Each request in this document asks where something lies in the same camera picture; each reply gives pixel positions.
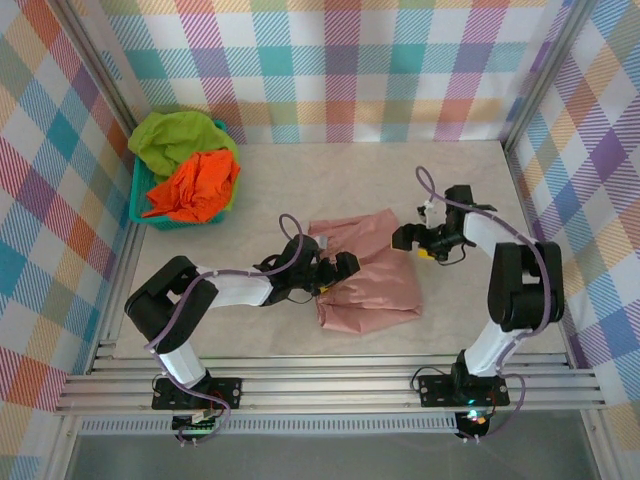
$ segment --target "green cloth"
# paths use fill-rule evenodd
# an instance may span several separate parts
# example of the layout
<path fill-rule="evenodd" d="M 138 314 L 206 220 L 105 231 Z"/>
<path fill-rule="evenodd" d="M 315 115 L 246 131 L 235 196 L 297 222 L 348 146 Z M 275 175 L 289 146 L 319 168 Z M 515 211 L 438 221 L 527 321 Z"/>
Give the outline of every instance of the green cloth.
<path fill-rule="evenodd" d="M 235 142 L 200 112 L 153 112 L 129 138 L 129 150 L 155 173 L 157 183 L 166 181 L 193 153 L 221 148 L 231 150 L 238 161 Z"/>

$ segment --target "plastic basket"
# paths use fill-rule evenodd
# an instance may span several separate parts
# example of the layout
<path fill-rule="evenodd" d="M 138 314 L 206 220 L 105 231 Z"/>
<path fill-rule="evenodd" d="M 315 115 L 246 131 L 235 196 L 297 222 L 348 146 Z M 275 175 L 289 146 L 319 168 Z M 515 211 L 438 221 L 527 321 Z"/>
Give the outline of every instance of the plastic basket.
<path fill-rule="evenodd" d="M 216 127 L 223 132 L 227 131 L 227 126 L 223 122 L 214 120 L 214 123 Z M 129 218 L 132 222 L 151 225 L 158 230 L 173 230 L 176 228 L 203 225 L 202 223 L 174 222 L 167 215 L 143 218 L 142 214 L 151 210 L 151 203 L 147 199 L 147 192 L 156 185 L 153 172 L 136 156 L 136 161 L 133 166 L 133 180 L 131 182 L 131 199 L 129 202 Z M 233 186 L 233 193 L 231 194 L 231 201 L 229 201 L 229 204 L 220 213 L 209 221 L 209 224 L 220 223 L 224 220 L 226 212 L 231 210 L 233 206 L 237 190 L 238 180 L 236 179 L 236 183 Z"/>

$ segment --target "pink cloth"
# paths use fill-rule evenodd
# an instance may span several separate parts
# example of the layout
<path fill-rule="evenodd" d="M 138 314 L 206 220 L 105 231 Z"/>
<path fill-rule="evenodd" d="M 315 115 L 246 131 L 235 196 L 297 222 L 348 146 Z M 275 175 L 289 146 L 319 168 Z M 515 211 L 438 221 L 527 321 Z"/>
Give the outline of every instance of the pink cloth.
<path fill-rule="evenodd" d="M 351 252 L 360 271 L 316 299 L 320 325 L 366 333 L 420 317 L 422 292 L 406 252 L 391 249 L 398 219 L 389 209 L 374 215 L 311 222 L 309 235 L 325 235 L 324 256 Z"/>

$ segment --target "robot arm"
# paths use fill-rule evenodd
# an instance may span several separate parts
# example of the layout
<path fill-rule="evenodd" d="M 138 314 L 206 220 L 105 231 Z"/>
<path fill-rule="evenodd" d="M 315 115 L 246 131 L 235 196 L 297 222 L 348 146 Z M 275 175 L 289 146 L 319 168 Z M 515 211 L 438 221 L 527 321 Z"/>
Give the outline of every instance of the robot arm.
<path fill-rule="evenodd" d="M 451 187 L 445 198 L 480 210 L 495 210 L 489 205 L 476 205 L 468 185 Z M 457 245 L 478 247 L 493 260 L 487 295 L 489 322 L 475 343 L 460 353 L 452 375 L 460 389 L 473 383 L 475 377 L 498 375 L 499 367 L 524 340 L 523 334 L 538 328 L 543 316 L 545 299 L 540 269 L 531 250 L 491 218 L 450 205 L 442 225 L 435 228 L 404 225 L 392 238 L 392 246 L 401 250 L 411 250 L 414 243 L 423 256 L 439 262 L 446 261 Z M 552 242 L 532 243 L 542 255 L 549 274 L 550 321 L 557 322 L 564 309 L 560 248 Z"/>
<path fill-rule="evenodd" d="M 360 270 L 358 259 L 348 252 L 338 253 L 335 264 L 327 258 L 320 259 L 322 248 L 318 240 L 302 236 L 302 248 L 295 257 L 299 245 L 296 236 L 280 255 L 267 257 L 247 270 L 246 275 L 239 275 L 244 272 L 238 271 L 233 275 L 214 272 L 213 276 L 198 282 L 185 299 L 175 325 L 152 353 L 160 357 L 164 368 L 181 385 L 211 395 L 215 379 L 209 376 L 188 340 L 205 312 L 230 305 L 274 305 L 287 299 L 293 289 L 316 296 Z M 280 268 L 294 258 L 291 266 L 285 270 Z M 184 256 L 174 257 L 127 300 L 125 312 L 151 342 L 169 324 L 176 310 L 171 294 L 182 295 L 194 279 L 209 270 L 197 267 Z M 274 274 L 250 276 L 251 271 L 262 274 L 274 271 Z M 208 402 L 197 397 L 187 397 L 185 401 L 184 409 L 208 406 Z"/>

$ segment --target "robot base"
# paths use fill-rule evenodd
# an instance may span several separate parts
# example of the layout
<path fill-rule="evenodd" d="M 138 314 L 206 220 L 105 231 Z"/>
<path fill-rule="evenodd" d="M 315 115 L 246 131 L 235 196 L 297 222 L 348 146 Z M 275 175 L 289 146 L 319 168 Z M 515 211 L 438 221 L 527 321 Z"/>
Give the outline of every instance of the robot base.
<path fill-rule="evenodd" d="M 158 379 L 154 390 L 153 400 L 151 401 L 153 410 L 207 410 L 211 408 L 209 400 L 183 392 L 168 378 Z M 219 397 L 229 404 L 231 410 L 236 410 L 240 407 L 242 379 L 209 377 L 206 391 L 202 393 Z"/>
<path fill-rule="evenodd" d="M 420 404 L 423 407 L 502 407 L 509 405 L 509 392 L 500 377 L 474 377 L 462 392 L 450 375 L 421 375 L 418 377 Z"/>

